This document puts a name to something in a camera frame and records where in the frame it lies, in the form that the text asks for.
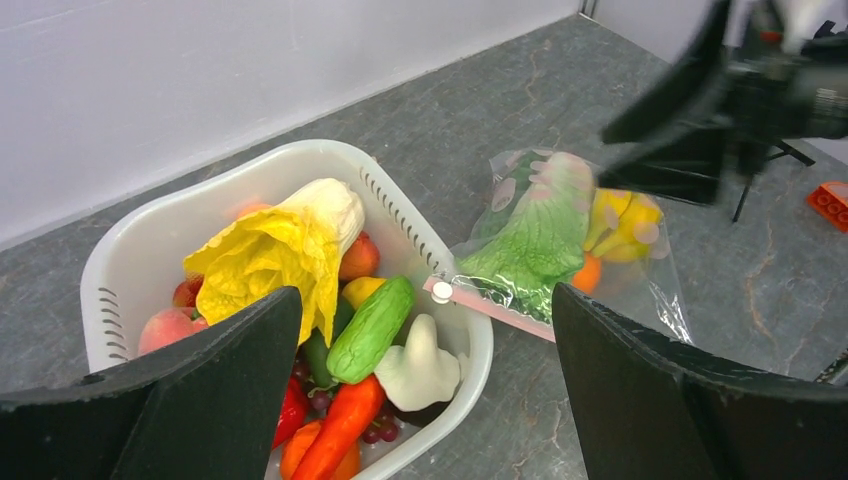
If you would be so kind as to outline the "orange bell pepper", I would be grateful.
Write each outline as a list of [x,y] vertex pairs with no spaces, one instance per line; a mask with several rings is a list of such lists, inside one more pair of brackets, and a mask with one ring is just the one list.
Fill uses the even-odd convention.
[[589,252],[584,253],[584,265],[574,275],[570,284],[581,292],[591,295],[602,277],[602,262]]

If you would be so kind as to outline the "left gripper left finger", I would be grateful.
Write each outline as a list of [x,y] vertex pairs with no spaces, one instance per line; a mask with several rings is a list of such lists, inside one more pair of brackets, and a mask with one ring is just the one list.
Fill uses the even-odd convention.
[[262,478],[301,312],[283,287],[136,360],[3,395],[2,477]]

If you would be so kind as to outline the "clear zip top bag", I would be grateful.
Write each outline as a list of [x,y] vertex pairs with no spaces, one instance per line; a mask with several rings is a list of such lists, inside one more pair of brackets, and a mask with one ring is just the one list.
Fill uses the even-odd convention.
[[490,161],[489,204],[453,263],[426,283],[453,302],[552,340],[560,283],[683,342],[691,341],[665,216],[644,194],[600,188],[595,166],[542,148]]

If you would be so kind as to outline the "yellow banana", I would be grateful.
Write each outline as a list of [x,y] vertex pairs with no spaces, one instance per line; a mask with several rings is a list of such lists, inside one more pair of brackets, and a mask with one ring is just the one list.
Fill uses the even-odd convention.
[[663,212],[648,195],[597,188],[583,250],[609,263],[648,257],[660,240]]

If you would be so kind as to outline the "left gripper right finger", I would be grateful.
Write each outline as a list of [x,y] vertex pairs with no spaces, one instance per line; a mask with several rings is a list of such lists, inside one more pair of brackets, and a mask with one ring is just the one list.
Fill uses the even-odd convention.
[[566,284],[553,326],[592,479],[843,479],[847,391],[714,356]]

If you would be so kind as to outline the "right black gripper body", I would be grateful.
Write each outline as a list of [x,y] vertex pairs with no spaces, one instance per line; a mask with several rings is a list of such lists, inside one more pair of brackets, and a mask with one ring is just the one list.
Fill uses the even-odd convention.
[[728,69],[739,173],[783,140],[847,136],[847,36],[819,35],[828,1],[754,1]]

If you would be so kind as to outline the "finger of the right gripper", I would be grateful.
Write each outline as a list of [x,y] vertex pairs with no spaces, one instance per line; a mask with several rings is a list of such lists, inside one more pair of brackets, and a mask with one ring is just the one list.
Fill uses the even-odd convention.
[[601,188],[693,205],[717,201],[727,130],[683,126],[652,134],[596,176]]
[[667,126],[706,89],[710,75],[722,69],[729,0],[713,1],[693,40],[658,81],[601,133],[605,144],[644,141]]

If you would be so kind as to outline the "yellow crinkled lettuce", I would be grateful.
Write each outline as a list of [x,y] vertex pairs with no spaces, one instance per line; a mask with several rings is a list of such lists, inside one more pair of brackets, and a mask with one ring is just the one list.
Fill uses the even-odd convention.
[[364,203],[334,178],[314,180],[276,206],[239,218],[183,261],[203,276],[196,307],[220,323],[280,287],[302,301],[298,341],[319,330],[329,343],[342,258],[365,223]]

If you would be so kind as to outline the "green napa cabbage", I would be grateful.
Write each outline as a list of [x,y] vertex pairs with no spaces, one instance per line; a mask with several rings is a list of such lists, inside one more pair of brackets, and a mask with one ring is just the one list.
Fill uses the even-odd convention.
[[493,160],[494,191],[458,270],[494,303],[550,323],[552,291],[584,265],[594,177],[582,158],[525,149]]

